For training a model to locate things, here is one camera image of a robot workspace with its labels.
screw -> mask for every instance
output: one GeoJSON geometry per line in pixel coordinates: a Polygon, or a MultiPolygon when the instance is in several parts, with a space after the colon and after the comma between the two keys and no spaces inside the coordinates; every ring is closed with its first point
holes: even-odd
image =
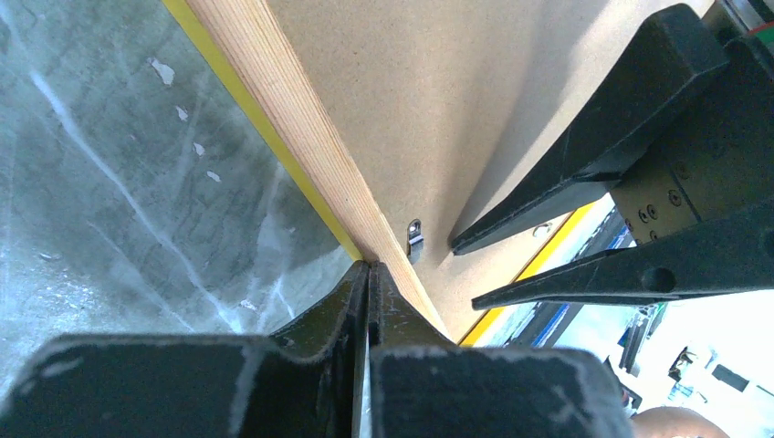
{"type": "Polygon", "coordinates": [[[688,167],[685,166],[684,162],[676,162],[675,175],[677,175],[677,178],[680,178],[681,180],[687,180],[691,177],[691,172],[688,171],[688,167]]]}
{"type": "Polygon", "coordinates": [[[675,207],[679,207],[683,204],[683,198],[680,196],[680,193],[677,192],[677,190],[670,190],[668,192],[669,195],[669,202],[672,203],[675,207]]]}

concrete floor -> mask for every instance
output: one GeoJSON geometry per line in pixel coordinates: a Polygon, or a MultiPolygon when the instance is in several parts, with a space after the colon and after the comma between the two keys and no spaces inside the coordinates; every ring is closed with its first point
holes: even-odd
{"type": "Polygon", "coordinates": [[[268,333],[351,261],[157,0],[0,0],[0,398],[62,333],[268,333]]]}

yellow edge strip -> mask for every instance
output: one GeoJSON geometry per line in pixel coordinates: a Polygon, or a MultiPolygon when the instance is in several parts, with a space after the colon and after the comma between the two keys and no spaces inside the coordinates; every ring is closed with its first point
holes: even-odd
{"type": "MultiPolygon", "coordinates": [[[[549,257],[559,249],[564,239],[572,233],[586,214],[591,211],[593,206],[594,204],[590,203],[574,211],[567,220],[564,221],[564,224],[561,225],[560,229],[557,230],[546,244],[543,245],[540,251],[532,257],[532,260],[521,270],[513,281],[516,282],[536,275],[540,268],[548,261],[549,257]]],[[[484,336],[484,333],[497,322],[504,310],[505,308],[492,308],[487,310],[481,319],[477,321],[467,335],[460,341],[460,345],[463,347],[473,347],[476,342],[484,336]]]]}
{"type": "Polygon", "coordinates": [[[352,257],[352,260],[362,260],[362,254],[360,250],[352,242],[352,239],[344,231],[344,228],[336,219],[336,216],[328,207],[328,203],[319,194],[314,184],[309,180],[306,173],[301,169],[290,153],[288,147],[282,139],[279,138],[271,122],[268,121],[266,113],[261,109],[260,105],[250,96],[245,88],[245,85],[239,80],[234,68],[228,63],[223,53],[215,45],[215,42],[210,37],[209,32],[202,26],[199,19],[185,3],[185,0],[163,0],[164,5],[170,11],[175,20],[177,20],[180,27],[191,39],[193,45],[199,49],[199,52],[210,65],[216,76],[223,82],[223,85],[231,93],[231,96],[239,105],[239,108],[247,115],[247,118],[256,127],[258,133],[261,134],[264,141],[266,141],[269,149],[277,156],[279,162],[285,166],[285,170],[296,182],[298,188],[307,197],[309,203],[317,211],[319,217],[322,218],[322,222],[328,226],[330,231],[339,240],[341,246],[352,257]]]}

machine part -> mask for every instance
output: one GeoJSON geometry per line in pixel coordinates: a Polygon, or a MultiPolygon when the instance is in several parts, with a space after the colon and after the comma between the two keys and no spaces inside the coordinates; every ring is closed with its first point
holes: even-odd
{"type": "Polygon", "coordinates": [[[631,437],[591,354],[405,346],[371,353],[373,436],[631,437]]]}
{"type": "Polygon", "coordinates": [[[451,347],[454,343],[435,329],[406,301],[390,270],[375,263],[369,273],[368,339],[372,347],[402,344],[451,347]]]}
{"type": "MultiPolygon", "coordinates": [[[[625,248],[631,242],[632,235],[625,227],[621,215],[613,208],[573,260],[591,256],[606,249],[625,248]]],[[[582,308],[583,305],[577,303],[540,302],[535,306],[534,317],[526,321],[525,327],[514,333],[505,345],[553,347],[582,308]]]]}
{"type": "Polygon", "coordinates": [[[642,206],[654,206],[658,212],[658,220],[643,222],[634,219],[637,226],[631,230],[635,238],[650,242],[653,240],[651,233],[661,237],[698,224],[699,220],[690,206],[675,206],[670,200],[669,193],[677,193],[682,200],[679,187],[663,157],[648,151],[623,176],[621,183],[611,190],[611,196],[621,215],[626,218],[641,219],[642,213],[645,213],[642,206]]]}
{"type": "Polygon", "coordinates": [[[658,210],[657,221],[633,230],[638,239],[663,238],[771,193],[774,62],[753,37],[726,51],[731,62],[718,81],[611,190],[624,217],[641,214],[646,203],[658,210]]]}
{"type": "Polygon", "coordinates": [[[467,254],[601,198],[726,64],[723,48],[690,7],[649,16],[524,180],[453,239],[454,253],[467,254]]]}
{"type": "Polygon", "coordinates": [[[409,262],[415,264],[419,261],[419,257],[422,256],[422,250],[424,249],[424,236],[422,236],[422,222],[419,219],[411,221],[408,227],[408,241],[409,241],[409,262]]]}
{"type": "Polygon", "coordinates": [[[632,436],[613,377],[593,356],[460,349],[403,299],[386,265],[363,262],[268,337],[55,339],[0,406],[0,430],[357,436],[366,331],[373,436],[632,436]]]}
{"type": "Polygon", "coordinates": [[[350,436],[368,272],[356,262],[269,337],[55,339],[5,401],[2,435],[350,436]]]}
{"type": "Polygon", "coordinates": [[[634,363],[637,360],[637,354],[643,348],[645,339],[650,332],[651,325],[654,321],[654,311],[654,306],[640,308],[635,314],[632,325],[629,326],[629,333],[626,337],[626,343],[623,346],[621,361],[618,362],[618,368],[624,369],[629,374],[632,374],[634,363]]]}
{"type": "Polygon", "coordinates": [[[774,198],[647,245],[609,250],[473,299],[481,310],[529,301],[650,306],[774,287],[774,198]],[[690,248],[693,254],[686,255],[690,248]]]}

